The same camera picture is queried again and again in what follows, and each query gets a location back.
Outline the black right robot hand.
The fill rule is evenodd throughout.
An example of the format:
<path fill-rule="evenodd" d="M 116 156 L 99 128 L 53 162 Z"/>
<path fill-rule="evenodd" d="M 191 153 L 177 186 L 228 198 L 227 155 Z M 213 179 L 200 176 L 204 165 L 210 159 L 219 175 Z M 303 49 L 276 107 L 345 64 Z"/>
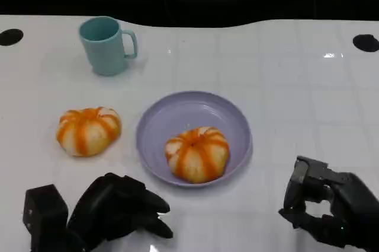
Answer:
<path fill-rule="evenodd" d="M 307 213 L 306 202 L 324 200 L 330 214 Z M 320 243 L 378 251 L 378 199 L 357 175 L 333 171 L 325 162 L 297 157 L 279 213 Z"/>

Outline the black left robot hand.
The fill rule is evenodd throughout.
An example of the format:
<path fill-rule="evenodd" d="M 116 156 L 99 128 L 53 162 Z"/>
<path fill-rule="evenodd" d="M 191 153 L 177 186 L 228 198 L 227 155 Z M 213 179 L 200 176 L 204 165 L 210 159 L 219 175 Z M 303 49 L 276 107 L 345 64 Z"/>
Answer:
<path fill-rule="evenodd" d="M 129 176 L 107 173 L 98 177 L 81 196 L 68 222 L 68 231 L 82 251 L 91 251 L 104 241 L 112 241 L 144 229 L 158 237 L 174 236 L 160 218 L 169 204 Z"/>

